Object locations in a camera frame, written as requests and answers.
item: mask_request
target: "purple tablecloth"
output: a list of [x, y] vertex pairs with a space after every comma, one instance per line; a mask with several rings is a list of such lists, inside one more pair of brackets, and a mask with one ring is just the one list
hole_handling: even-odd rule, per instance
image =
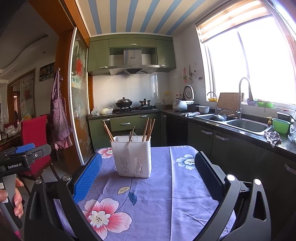
[[[112, 149], [96, 152], [102, 168], [79, 207], [103, 240], [193, 240], [218, 206], [195, 168], [193, 147], [151, 148], [150, 178], [121, 177]], [[60, 202], [55, 203], [65, 230], [74, 236]], [[233, 212], [221, 236], [234, 221]]]

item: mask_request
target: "white utensil holder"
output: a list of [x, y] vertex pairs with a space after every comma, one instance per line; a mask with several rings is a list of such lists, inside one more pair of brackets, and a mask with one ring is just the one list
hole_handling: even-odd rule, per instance
[[151, 145], [149, 141], [142, 142], [143, 136], [116, 136], [111, 141], [117, 172], [125, 177], [150, 177]]

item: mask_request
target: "white bowl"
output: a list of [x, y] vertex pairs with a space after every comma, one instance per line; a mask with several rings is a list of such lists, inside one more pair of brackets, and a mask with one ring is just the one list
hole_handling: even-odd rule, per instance
[[201, 114], [209, 113], [210, 107], [209, 106], [199, 106], [198, 110]]

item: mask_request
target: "cutting board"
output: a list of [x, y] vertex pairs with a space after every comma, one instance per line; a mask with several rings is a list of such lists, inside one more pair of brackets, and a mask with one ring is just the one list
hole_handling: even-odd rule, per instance
[[[244, 100], [244, 93], [242, 93], [241, 101]], [[220, 93], [217, 107], [224, 109], [231, 109], [233, 112], [238, 111], [239, 109], [239, 93]], [[231, 114], [229, 110], [223, 110], [221, 113]]]

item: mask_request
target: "beige leaf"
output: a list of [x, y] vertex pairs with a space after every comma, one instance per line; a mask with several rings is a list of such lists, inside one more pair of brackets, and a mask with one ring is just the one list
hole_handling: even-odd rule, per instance
[[128, 191], [131, 187], [122, 187], [118, 190], [117, 194], [122, 194], [125, 193], [126, 191]]

